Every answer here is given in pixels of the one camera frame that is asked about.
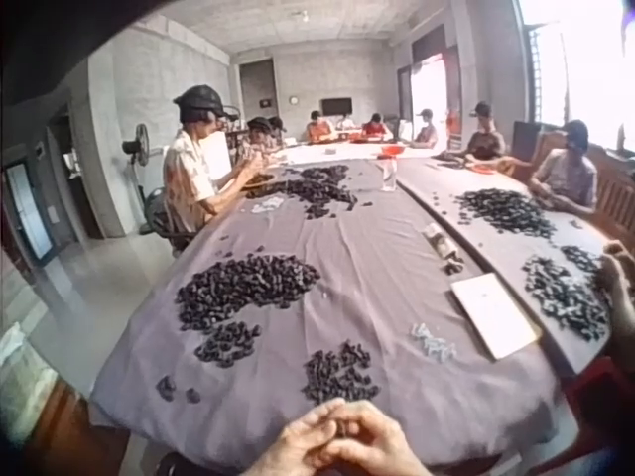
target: red bowl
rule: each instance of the red bowl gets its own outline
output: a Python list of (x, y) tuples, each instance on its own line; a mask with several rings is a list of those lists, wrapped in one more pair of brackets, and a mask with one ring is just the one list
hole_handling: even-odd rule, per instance
[(381, 148), (381, 153), (386, 156), (398, 156), (406, 150), (406, 146), (384, 146)]

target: hand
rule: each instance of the hand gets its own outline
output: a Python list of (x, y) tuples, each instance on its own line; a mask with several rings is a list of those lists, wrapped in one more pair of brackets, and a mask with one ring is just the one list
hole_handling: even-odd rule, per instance
[(373, 476), (430, 476), (399, 424), (370, 402), (346, 404), (330, 418), (341, 421), (354, 438), (331, 441), (317, 454), (315, 465), (323, 467), (342, 459)]
[(606, 287), (611, 291), (615, 287), (628, 287), (626, 276), (622, 265), (617, 259), (611, 255), (602, 255), (600, 257), (601, 278)]
[(331, 400), (289, 423), (243, 476), (313, 476), (323, 466), (311, 453), (335, 438), (337, 425), (329, 416), (345, 403)]

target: ceiling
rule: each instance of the ceiling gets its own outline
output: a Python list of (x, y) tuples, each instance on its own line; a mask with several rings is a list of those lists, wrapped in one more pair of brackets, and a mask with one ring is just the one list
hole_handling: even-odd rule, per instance
[[(388, 39), (422, 0), (178, 0), (159, 11), (230, 54), (315, 40)], [(307, 11), (303, 21), (300, 12)]]

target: table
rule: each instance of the table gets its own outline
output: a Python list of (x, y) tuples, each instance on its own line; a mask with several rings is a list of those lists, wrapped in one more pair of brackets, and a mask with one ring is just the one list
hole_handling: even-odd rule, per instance
[[(465, 191), (491, 187), (529, 194), (527, 188), (501, 174), (482, 175), (468, 170), (438, 167), (436, 161), (404, 159), (399, 160), (398, 164), (400, 185), (412, 193), (436, 220), (454, 230), (456, 236), (462, 237), (463, 244), (469, 247), (472, 256), (480, 257), (491, 266), (518, 299), (527, 305), (534, 319), (546, 330), (543, 343), (559, 375), (573, 377), (580, 374), (602, 351), (610, 332), (597, 341), (585, 342), (570, 329), (560, 329), (558, 322), (544, 316), (538, 301), (525, 291), (526, 275), (521, 268), (527, 259), (537, 254), (554, 259), (567, 267), (574, 276), (582, 278), (582, 271), (567, 261), (563, 253), (545, 239), (513, 233), (500, 235), (489, 223), (479, 219), (472, 220), (470, 225), (458, 224), (461, 220), (458, 215), (459, 205), (454, 203), (455, 196)], [(433, 193), (439, 197), (439, 207), (433, 206)], [(596, 255), (601, 254), (607, 239), (593, 226), (577, 219), (576, 222), (580, 225), (578, 229), (571, 225), (574, 217), (568, 213), (546, 214), (556, 226), (553, 241), (557, 245), (577, 245)]]
[[(282, 154), (286, 156), (286, 162), (293, 164), (310, 164), (314, 162), (338, 162), (347, 160), (377, 159), (381, 149), (386, 144), (350, 144), (335, 143), (328, 145), (302, 145), (285, 149)], [(334, 154), (328, 154), (327, 150), (335, 150)], [(434, 155), (432, 149), (413, 149), (407, 147), (400, 158), (423, 159)]]
[[(336, 218), (307, 221), (295, 198), (261, 214), (250, 212), (261, 200), (241, 200), (203, 229), (132, 316), (92, 402), (114, 422), (198, 464), (241, 470), (312, 406), (301, 393), (311, 354), (351, 339), (371, 354), (368, 373), (382, 387), (376, 405), (402, 424), (426, 464), (499, 454), (550, 431), (560, 390), (540, 346), (494, 362), (450, 292), (453, 280), (482, 270), (462, 252), (464, 271), (448, 277), (421, 234), (431, 216), (400, 189), (379, 191), (375, 163), (347, 164), (346, 185), (372, 206), (346, 212), (332, 204)], [(236, 320), (264, 328), (253, 356), (229, 370), (203, 364), (193, 355), (202, 337), (179, 331), (177, 289), (215, 262), (217, 251), (240, 258), (260, 245), (296, 254), (322, 278), (289, 309), (239, 312)], [(408, 335), (420, 322), (456, 345), (455, 359), (440, 364), (424, 354)], [(166, 374), (178, 387), (171, 403), (155, 390)], [(199, 404), (186, 403), (188, 387), (201, 393)]]

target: television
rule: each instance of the television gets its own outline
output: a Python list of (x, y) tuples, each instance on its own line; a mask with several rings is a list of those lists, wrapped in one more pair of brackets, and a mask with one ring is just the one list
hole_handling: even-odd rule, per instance
[(353, 101), (350, 97), (334, 97), (321, 101), (322, 116), (343, 116), (353, 113)]

